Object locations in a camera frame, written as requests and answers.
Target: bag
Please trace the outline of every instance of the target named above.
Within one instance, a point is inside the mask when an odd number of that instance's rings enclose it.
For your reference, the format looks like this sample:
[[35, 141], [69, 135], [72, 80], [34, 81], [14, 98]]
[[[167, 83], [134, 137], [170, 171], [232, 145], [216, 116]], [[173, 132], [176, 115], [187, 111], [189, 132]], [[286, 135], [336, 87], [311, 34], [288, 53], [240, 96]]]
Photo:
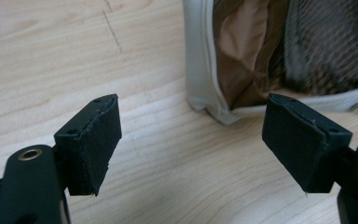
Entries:
[[358, 113], [358, 0], [184, 0], [186, 92], [231, 124], [269, 93]]

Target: light wood surface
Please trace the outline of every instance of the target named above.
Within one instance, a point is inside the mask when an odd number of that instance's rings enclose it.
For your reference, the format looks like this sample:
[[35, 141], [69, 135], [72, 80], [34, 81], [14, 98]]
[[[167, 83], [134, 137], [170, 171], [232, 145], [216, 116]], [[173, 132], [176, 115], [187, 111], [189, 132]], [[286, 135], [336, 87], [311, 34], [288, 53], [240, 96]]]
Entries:
[[[261, 140], [186, 103], [180, 0], [0, 0], [0, 178], [7, 158], [117, 93], [123, 138], [73, 223], [339, 223], [337, 193], [306, 195]], [[327, 114], [354, 132], [358, 116]]]

